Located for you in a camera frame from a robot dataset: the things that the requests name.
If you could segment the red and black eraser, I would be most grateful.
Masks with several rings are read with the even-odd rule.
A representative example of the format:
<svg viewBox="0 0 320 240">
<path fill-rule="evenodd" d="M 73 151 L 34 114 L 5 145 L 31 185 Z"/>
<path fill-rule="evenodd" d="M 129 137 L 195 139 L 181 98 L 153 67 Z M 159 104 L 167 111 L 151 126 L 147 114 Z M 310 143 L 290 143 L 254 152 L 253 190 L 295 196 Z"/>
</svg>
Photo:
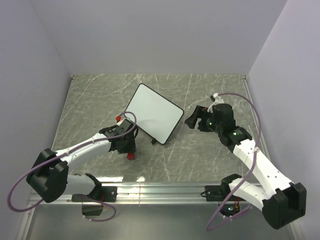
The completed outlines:
<svg viewBox="0 0 320 240">
<path fill-rule="evenodd" d="M 129 152 L 126 156 L 128 160 L 134 160 L 135 159 L 135 154 L 133 152 Z"/>
</svg>

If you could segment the small black-framed whiteboard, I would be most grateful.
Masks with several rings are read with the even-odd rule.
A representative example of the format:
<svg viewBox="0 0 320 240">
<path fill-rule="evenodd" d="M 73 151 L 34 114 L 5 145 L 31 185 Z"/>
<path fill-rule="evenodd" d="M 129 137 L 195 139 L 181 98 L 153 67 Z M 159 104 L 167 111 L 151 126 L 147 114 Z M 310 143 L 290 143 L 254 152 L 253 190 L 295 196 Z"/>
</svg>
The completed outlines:
<svg viewBox="0 0 320 240">
<path fill-rule="evenodd" d="M 169 137 L 184 115 L 184 110 L 144 83 L 138 85 L 126 112 L 134 113 L 136 125 L 161 145 Z"/>
</svg>

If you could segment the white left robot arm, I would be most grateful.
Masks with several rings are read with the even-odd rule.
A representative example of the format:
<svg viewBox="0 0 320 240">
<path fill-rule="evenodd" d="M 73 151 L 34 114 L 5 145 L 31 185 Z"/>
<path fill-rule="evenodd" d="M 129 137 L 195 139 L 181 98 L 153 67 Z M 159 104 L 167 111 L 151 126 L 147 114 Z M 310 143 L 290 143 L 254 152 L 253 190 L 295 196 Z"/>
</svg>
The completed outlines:
<svg viewBox="0 0 320 240">
<path fill-rule="evenodd" d="M 104 201 L 107 198 L 96 177 L 89 173 L 71 175 L 70 171 L 103 153 L 116 151 L 133 158 L 136 128 L 125 118 L 72 147 L 57 151 L 47 148 L 40 152 L 33 165 L 35 170 L 27 175 L 26 182 L 46 203 L 64 194 L 78 195 L 85 201 Z"/>
</svg>

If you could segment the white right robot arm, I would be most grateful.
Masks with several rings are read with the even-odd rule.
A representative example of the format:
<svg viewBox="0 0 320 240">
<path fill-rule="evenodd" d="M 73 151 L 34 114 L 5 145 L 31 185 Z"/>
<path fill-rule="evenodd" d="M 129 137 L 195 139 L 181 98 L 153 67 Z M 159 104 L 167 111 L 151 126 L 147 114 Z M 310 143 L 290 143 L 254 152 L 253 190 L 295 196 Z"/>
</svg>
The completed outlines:
<svg viewBox="0 0 320 240">
<path fill-rule="evenodd" d="M 260 183 L 256 186 L 235 173 L 223 178 L 218 190 L 207 185 L 201 196 L 208 202 L 234 201 L 234 206 L 222 206 L 219 209 L 221 214 L 238 217 L 239 200 L 244 200 L 261 210 L 264 219 L 276 230 L 306 214 L 306 188 L 283 175 L 261 152 L 252 136 L 236 124 L 231 105 L 198 105 L 185 124 L 190 129 L 216 133 L 220 142 L 252 171 Z"/>
</svg>

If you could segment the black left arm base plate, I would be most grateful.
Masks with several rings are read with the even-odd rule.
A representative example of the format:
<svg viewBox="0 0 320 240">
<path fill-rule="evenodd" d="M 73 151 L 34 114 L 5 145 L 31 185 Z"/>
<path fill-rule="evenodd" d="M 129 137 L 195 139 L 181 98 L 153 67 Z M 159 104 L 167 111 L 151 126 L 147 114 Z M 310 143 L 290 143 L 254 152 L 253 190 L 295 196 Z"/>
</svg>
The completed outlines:
<svg viewBox="0 0 320 240">
<path fill-rule="evenodd" d="M 72 202 L 106 202 L 112 203 L 117 199 L 116 186 L 96 186 L 88 195 L 73 194 L 71 197 Z"/>
</svg>

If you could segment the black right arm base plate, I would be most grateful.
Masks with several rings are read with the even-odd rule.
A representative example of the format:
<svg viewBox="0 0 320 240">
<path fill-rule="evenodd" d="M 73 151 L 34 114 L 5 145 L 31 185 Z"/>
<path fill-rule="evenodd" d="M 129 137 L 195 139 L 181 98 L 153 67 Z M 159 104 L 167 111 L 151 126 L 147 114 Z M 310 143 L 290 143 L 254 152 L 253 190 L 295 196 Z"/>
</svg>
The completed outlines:
<svg viewBox="0 0 320 240">
<path fill-rule="evenodd" d="M 222 202 L 225 199 L 221 185 L 206 185 L 203 197 L 207 202 Z"/>
</svg>

